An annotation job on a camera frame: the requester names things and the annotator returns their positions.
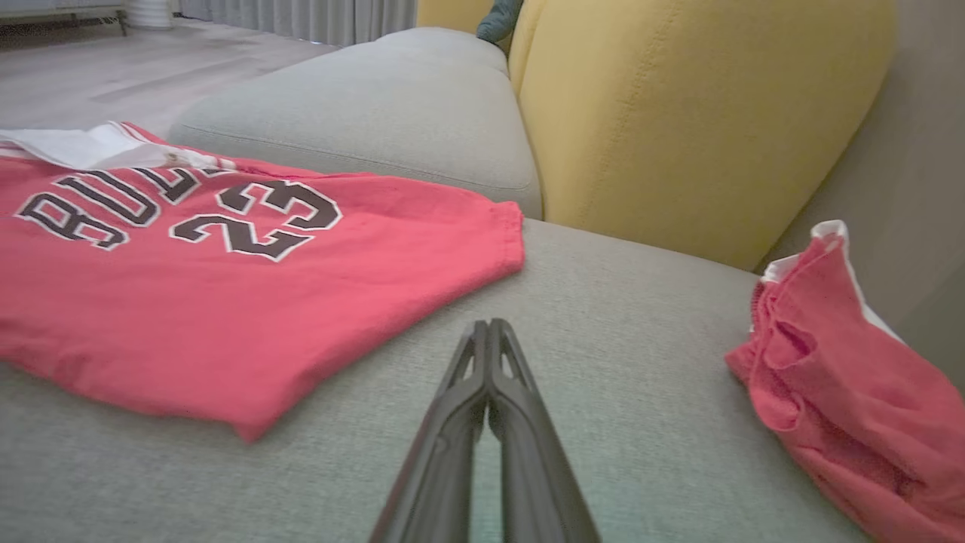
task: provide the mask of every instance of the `gray fabric upholstery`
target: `gray fabric upholstery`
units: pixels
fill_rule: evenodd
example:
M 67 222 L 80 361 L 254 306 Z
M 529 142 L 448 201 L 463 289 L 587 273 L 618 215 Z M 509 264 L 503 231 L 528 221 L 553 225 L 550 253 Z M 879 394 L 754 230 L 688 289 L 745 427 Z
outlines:
M 184 113 L 169 139 L 319 172 L 460 186 L 542 215 L 506 58 L 455 30 L 398 32 L 235 85 Z
M 758 420 L 722 356 L 754 277 L 529 220 L 526 269 L 323 383 L 248 446 L 0 364 L 4 541 L 366 541 L 464 327 L 519 335 L 604 541 L 864 537 Z M 473 541 L 501 541 L 498 443 L 479 445 Z

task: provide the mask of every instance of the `wall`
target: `wall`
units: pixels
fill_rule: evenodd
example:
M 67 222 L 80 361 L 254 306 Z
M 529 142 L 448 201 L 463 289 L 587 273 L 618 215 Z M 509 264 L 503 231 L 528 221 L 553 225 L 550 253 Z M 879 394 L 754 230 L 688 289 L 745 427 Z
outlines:
M 766 260 L 844 219 L 869 304 L 965 389 L 965 2 L 896 3 L 896 57 L 875 106 Z

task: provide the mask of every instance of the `white object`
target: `white object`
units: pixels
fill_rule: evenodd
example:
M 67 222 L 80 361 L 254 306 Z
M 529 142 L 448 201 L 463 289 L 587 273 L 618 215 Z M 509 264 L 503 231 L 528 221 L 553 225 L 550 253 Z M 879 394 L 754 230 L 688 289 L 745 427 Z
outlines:
M 812 239 L 818 238 L 823 240 L 829 236 L 834 236 L 835 239 L 841 240 L 841 243 L 843 243 L 844 263 L 847 265 L 848 274 L 851 275 L 851 283 L 854 285 L 854 292 L 858 295 L 858 300 L 861 302 L 862 314 L 864 314 L 865 319 L 869 323 L 884 330 L 885 333 L 894 339 L 904 343 L 904 341 L 898 337 L 898 334 L 889 328 L 888 325 L 885 324 L 885 321 L 868 306 L 868 302 L 865 300 L 865 293 L 862 292 L 861 285 L 858 284 L 858 276 L 855 275 L 854 268 L 851 267 L 851 260 L 848 258 L 848 246 L 851 240 L 848 237 L 847 225 L 844 224 L 843 220 L 825 220 L 824 222 L 818 222 L 814 228 L 811 229 Z M 828 247 L 828 250 L 834 247 L 835 245 L 831 245 Z M 780 283 L 787 277 L 787 274 L 797 266 L 797 261 L 800 257 L 801 255 L 799 253 L 775 260 L 767 265 L 767 269 L 764 270 L 764 275 L 760 280 L 765 283 Z
M 127 23 L 145 30 L 174 28 L 168 0 L 127 0 Z
M 32 156 L 74 170 L 139 166 L 234 170 L 227 159 L 148 141 L 134 130 L 108 123 L 84 130 L 1 130 L 0 156 Z

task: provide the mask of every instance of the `basketball jersey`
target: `basketball jersey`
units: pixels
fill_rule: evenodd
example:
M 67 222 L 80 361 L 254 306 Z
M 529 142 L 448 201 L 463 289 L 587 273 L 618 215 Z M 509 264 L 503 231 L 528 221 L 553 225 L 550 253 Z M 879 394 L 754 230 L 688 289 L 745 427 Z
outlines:
M 162 166 L 78 170 L 25 145 L 0 149 L 0 358 L 139 413 L 227 421 L 247 441 L 523 265 L 516 205 L 460 188 L 179 161 L 175 147 Z

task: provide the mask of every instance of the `couch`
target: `couch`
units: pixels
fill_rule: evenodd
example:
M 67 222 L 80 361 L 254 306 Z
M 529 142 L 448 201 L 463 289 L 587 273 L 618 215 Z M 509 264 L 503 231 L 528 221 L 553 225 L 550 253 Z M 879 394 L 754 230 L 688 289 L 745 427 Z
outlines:
M 465 26 L 452 4 L 439 23 Z M 203 100 L 175 143 L 518 202 L 525 270 L 325 381 L 253 445 L 0 366 L 0 533 L 365 541 L 463 328 L 498 316 L 604 541 L 865 540 L 723 355 L 747 337 L 744 270 L 860 123 L 892 25 L 884 0 L 529 0 L 508 62 L 417 28 Z M 501 540 L 499 469 L 486 434 L 473 541 Z

